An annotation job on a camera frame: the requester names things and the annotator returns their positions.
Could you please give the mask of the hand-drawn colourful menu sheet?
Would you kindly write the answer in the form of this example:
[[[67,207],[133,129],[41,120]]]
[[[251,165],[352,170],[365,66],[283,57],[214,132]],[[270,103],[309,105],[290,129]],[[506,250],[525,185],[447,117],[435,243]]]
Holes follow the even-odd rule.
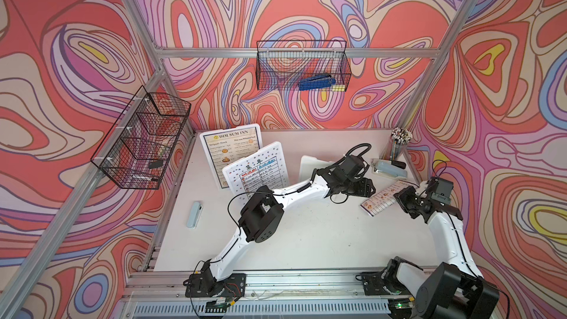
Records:
[[[267,186],[268,189],[283,188],[286,177],[282,162],[277,155],[247,158],[239,171],[244,191],[256,191],[261,186]]]

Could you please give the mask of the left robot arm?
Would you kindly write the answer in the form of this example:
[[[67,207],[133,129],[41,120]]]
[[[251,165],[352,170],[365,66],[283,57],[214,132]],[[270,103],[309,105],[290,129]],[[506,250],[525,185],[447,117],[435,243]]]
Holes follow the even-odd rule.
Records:
[[[360,154],[346,155],[326,168],[315,169],[311,178],[302,183],[275,190],[261,186],[240,210],[237,230],[227,246],[191,274],[188,283],[211,288],[228,279],[252,245],[265,242],[276,233],[284,212],[292,206],[312,200],[331,200],[336,195],[372,196],[376,188],[366,177],[369,168]]]

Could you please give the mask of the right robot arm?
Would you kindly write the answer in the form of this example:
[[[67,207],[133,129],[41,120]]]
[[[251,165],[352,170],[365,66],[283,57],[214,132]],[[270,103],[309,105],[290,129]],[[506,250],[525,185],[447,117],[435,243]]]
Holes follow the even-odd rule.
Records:
[[[450,204],[453,183],[434,177],[422,191],[408,186],[394,199],[412,219],[423,218],[434,239],[439,265],[427,274],[400,257],[388,263],[384,279],[413,297],[412,318],[491,318],[500,299],[484,278],[467,246],[461,211]]]

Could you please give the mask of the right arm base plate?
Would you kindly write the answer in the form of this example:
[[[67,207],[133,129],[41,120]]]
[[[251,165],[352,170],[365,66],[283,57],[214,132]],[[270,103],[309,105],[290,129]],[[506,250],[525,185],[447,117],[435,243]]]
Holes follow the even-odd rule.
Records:
[[[365,295],[413,295],[425,283],[424,274],[414,274],[402,271],[401,278],[397,270],[382,270],[380,272],[364,272],[357,274],[355,279],[363,285]]]

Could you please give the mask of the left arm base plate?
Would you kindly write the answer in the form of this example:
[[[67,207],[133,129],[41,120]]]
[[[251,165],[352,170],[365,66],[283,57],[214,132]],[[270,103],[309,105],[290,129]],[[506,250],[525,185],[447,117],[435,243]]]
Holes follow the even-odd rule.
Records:
[[[222,281],[210,275],[192,274],[183,282],[187,298],[240,298],[245,295],[247,275],[234,273]]]

